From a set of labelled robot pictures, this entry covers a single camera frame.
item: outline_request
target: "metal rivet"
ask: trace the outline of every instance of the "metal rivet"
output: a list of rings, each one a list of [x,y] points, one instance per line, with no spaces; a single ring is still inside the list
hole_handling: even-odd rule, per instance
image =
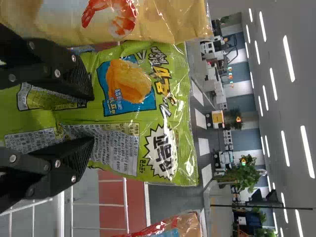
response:
[[[16,155],[11,155],[10,158],[9,158],[9,162],[10,163],[15,163],[16,161]]]
[[[49,170],[49,165],[46,164],[46,165],[44,166],[44,171],[48,171],[48,170]]]
[[[75,63],[76,62],[76,56],[71,55],[71,60]]]
[[[33,43],[33,41],[29,42],[29,46],[30,46],[31,49],[35,49],[35,44]]]
[[[34,194],[34,188],[30,188],[30,189],[27,190],[27,192],[26,192],[26,196],[27,196],[27,197],[31,197],[31,196],[33,196],[33,194]]]
[[[61,164],[60,160],[57,159],[57,160],[55,161],[55,168],[59,168],[59,167],[60,167],[60,164]]]
[[[73,177],[71,177],[71,182],[74,183],[77,180],[76,176],[74,175]]]
[[[60,71],[58,69],[55,70],[55,77],[57,77],[57,78],[60,77]]]
[[[9,81],[10,82],[15,82],[16,81],[16,77],[15,77],[15,75],[14,74],[9,74]]]

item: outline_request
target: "ceiling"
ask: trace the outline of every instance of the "ceiling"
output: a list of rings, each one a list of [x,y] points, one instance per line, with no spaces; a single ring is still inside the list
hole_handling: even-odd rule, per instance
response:
[[[251,7],[253,22],[248,8]],[[260,132],[267,136],[270,157],[265,160],[272,187],[275,183],[278,197],[284,193],[286,206],[316,207],[316,179],[309,175],[300,126],[306,128],[307,138],[316,170],[316,78],[313,75],[316,48],[316,1],[266,0],[245,5],[242,13],[245,41],[249,51],[249,67],[253,75],[254,96],[260,114],[258,96],[261,97],[263,117]],[[264,42],[259,12],[262,11],[267,40]],[[248,43],[245,25],[249,27]],[[287,35],[295,81],[291,82],[283,46]],[[254,41],[257,41],[261,64],[258,64]],[[277,101],[275,100],[269,69],[273,69]],[[266,110],[263,85],[267,93],[269,110]],[[286,165],[281,131],[285,133],[290,166]],[[287,224],[283,210],[275,210],[276,222],[283,228],[284,236],[298,237],[294,210],[288,210]],[[316,211],[299,211],[303,236],[315,235]]]

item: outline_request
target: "black pole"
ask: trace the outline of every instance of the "black pole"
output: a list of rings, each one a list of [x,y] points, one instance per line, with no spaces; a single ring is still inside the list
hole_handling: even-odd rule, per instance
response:
[[[247,206],[247,205],[220,205],[220,204],[211,204],[211,206],[221,206],[221,207],[231,207],[231,208],[236,208],[236,207],[258,207],[258,208],[269,208],[269,209],[298,209],[298,210],[309,210],[313,211],[312,207],[282,207],[282,206]]]

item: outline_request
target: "nutrition label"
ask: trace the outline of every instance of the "nutrition label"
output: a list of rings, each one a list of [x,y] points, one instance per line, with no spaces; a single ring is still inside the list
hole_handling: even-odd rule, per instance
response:
[[[62,127],[66,139],[94,137],[90,158],[94,162],[100,161],[117,172],[137,176],[138,123],[62,125]]]
[[[14,133],[4,138],[7,148],[29,153],[85,136],[94,137],[91,160],[107,164],[117,172],[137,176],[139,123],[60,124],[58,129]]]
[[[86,108],[86,100],[43,89],[26,82],[21,84],[20,91],[17,93],[17,104],[20,111]]]
[[[54,127],[38,131],[20,132],[4,136],[5,146],[21,153],[29,153],[62,141]]]

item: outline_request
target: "potato chip image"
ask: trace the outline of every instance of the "potato chip image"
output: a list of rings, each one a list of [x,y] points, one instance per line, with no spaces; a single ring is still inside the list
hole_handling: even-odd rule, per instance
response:
[[[109,96],[115,97],[115,90],[120,89],[124,100],[141,103],[150,92],[152,81],[135,63],[114,59],[106,73]]]

